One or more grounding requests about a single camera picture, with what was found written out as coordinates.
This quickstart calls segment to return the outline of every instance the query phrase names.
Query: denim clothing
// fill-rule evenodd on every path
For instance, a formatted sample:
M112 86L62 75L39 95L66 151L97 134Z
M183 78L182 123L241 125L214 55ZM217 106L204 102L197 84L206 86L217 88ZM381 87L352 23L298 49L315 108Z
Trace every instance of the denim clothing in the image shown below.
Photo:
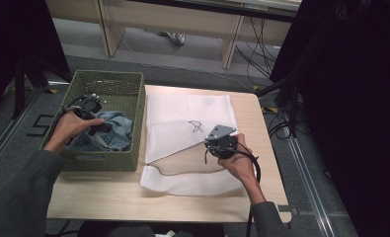
M129 149L132 139L133 121L122 112L108 111L95 114L96 118L104 119L112 125L109 133L98 131L90 136L88 128L65 146L66 151L125 151Z

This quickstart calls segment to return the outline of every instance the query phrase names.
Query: wooden table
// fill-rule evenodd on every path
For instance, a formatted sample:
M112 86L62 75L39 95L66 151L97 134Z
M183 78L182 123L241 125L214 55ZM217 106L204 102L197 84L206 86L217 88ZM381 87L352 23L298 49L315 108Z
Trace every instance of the wooden table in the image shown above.
M245 133L246 142L254 154L260 156L261 186L266 198L278 206L288 205L255 95L161 86L146 86L146 93L230 95L239 131ZM136 221L247 221L250 202L244 190L215 197L176 197L141 188L139 181L144 165L145 133L146 127L143 125L136 172L62 172L54 185L47 217ZM283 222L290 221L290 212L279 214Z

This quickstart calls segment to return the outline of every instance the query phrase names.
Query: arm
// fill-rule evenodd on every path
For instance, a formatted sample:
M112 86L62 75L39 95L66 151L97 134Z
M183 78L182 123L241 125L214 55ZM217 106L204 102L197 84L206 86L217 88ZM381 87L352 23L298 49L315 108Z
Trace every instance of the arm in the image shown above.
M238 150L252 153L250 149L246 149L244 134L239 134L237 139L239 143ZM259 236L293 236L290 230L283 226L274 203L266 201L262 188L256 180L253 163L250 158L236 153L229 159L218 159L218 164L241 181L246 189Z
M72 112L59 121L44 150L37 151L13 180L0 190L0 236L43 236L53 184L64 159L58 154L71 137L102 119L81 120Z

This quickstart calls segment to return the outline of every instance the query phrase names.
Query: white cloth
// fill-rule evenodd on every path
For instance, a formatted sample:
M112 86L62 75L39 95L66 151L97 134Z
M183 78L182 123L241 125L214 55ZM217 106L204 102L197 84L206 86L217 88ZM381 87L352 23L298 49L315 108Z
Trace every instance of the white cloth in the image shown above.
M204 164L206 148L199 144L217 124L237 128L229 95L149 95L140 185L177 196L211 196L242 188L216 164L216 157L209 154Z

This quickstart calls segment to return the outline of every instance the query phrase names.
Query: green plastic basket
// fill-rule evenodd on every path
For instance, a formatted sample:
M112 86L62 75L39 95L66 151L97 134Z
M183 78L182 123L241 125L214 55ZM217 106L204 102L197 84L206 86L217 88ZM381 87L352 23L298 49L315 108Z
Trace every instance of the green plastic basket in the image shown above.
M97 94L102 111L121 111L133 120L132 140L127 151L62 152L67 159L64 171L135 171L145 107L145 86L142 73L110 71L76 71L62 105L83 95Z

